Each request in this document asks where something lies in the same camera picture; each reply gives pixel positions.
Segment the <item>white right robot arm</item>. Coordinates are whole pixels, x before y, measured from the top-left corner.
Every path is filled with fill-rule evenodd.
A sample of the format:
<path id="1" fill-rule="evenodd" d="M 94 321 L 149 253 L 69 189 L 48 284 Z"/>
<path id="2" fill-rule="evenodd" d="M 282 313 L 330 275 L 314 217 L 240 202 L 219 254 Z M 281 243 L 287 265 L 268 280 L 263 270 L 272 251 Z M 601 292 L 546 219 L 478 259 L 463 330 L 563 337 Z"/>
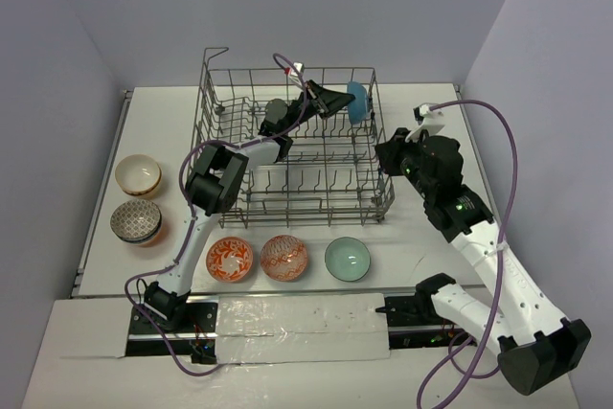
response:
<path id="1" fill-rule="evenodd" d="M 464 182 L 459 142 L 439 135 L 413 137 L 400 128 L 391 140 L 376 145 L 375 153 L 383 172 L 410 182 L 428 221 L 498 299 L 492 314 L 440 273 L 417 284 L 407 315 L 427 324 L 449 320 L 474 338 L 485 338 L 504 378 L 524 396 L 574 370 L 591 339 L 590 329 L 580 319 L 569 320 L 499 241 L 500 226 L 491 210 Z"/>

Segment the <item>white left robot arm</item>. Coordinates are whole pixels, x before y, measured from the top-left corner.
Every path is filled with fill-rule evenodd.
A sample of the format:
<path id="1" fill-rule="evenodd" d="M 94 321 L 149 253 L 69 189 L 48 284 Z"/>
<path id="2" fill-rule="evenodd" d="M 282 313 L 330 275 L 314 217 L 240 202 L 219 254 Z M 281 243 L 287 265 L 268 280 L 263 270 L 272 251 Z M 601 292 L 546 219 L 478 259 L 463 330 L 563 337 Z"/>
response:
<path id="1" fill-rule="evenodd" d="M 163 331 L 180 329 L 187 319 L 193 273 L 205 243 L 223 214 L 235 205 L 248 170 L 273 165 L 289 153 L 289 133 L 318 116 L 325 120 L 355 100 L 352 93 L 328 90 L 310 80 L 297 100 L 274 99 L 265 107 L 258 136 L 241 145 L 210 140 L 187 155 L 180 167 L 180 191 L 189 215 L 178 254 L 145 291 L 143 310 Z"/>

